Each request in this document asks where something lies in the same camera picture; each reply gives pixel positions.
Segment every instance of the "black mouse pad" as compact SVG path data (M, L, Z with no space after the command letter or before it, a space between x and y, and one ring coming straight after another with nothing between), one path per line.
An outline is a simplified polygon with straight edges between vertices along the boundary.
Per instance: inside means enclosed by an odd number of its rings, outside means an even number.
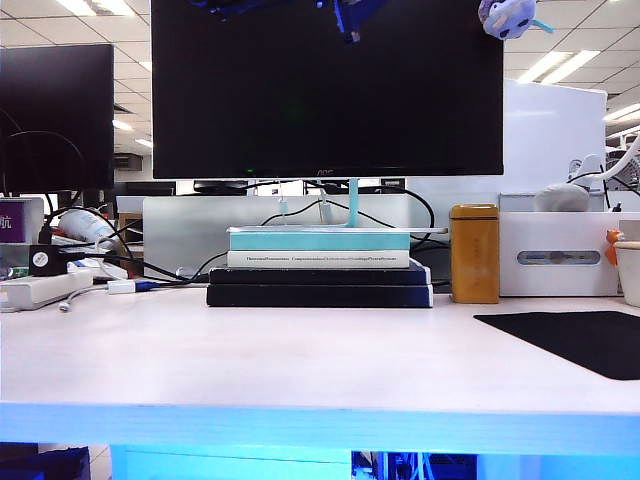
M474 318L605 377L640 380L640 317L531 312Z

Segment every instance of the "black book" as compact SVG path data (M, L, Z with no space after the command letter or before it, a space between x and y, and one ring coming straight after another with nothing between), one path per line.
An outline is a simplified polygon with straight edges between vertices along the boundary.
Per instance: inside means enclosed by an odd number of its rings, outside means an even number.
M210 284L210 307L428 308L431 285Z
M414 260L409 268L392 269L258 269L213 268L216 285L428 285L431 272Z

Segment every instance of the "teal book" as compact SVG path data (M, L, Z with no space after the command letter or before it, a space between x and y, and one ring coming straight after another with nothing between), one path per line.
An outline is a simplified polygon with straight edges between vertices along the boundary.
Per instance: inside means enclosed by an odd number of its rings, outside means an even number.
M392 229L313 231L231 231L229 249L242 251L409 250L409 232Z

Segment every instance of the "stack of books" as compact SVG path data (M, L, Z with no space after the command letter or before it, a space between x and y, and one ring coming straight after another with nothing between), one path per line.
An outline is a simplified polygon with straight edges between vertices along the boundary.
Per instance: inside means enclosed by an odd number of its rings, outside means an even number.
M209 273L214 307L433 306L431 275L406 231L230 229L227 267Z

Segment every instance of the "fluorescent light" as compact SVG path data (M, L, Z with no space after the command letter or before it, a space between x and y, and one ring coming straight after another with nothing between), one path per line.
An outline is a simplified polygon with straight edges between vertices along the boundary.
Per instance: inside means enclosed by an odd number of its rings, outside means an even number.
M114 15L133 16L136 14L124 0L93 0L93 3L104 10L109 10Z
M582 50L576 56L571 57L565 63L560 65L556 71L551 73L551 75L545 77L541 83L543 85L558 83L598 55L600 55L599 50Z
M564 61L571 52L549 52L536 62L529 70L524 72L518 79L520 83L533 82L540 75L548 72L550 69Z
M96 12L85 0L58 0L58 3L78 17L95 17Z
M136 138L136 142L140 145L144 145L145 147L153 148L153 142L145 140L144 138Z
M621 117L624 117L625 115L629 115L632 112L635 112L636 110L640 110L640 103L635 103L633 105L629 105L628 107L624 107L621 108L620 110L617 110L613 113L610 113L609 115L607 115L606 117L604 117L604 121L605 122L611 122L612 120L621 120Z
M640 125L638 125L637 127L628 128L618 133L614 133L613 135L609 135L607 137L607 140L612 138L624 137L625 135L629 135L630 133L635 133L635 132L640 132Z
M113 120L111 123L113 123L114 127L120 130L126 130L128 132L133 130L133 127L131 125L129 125L128 123L121 122L120 120Z

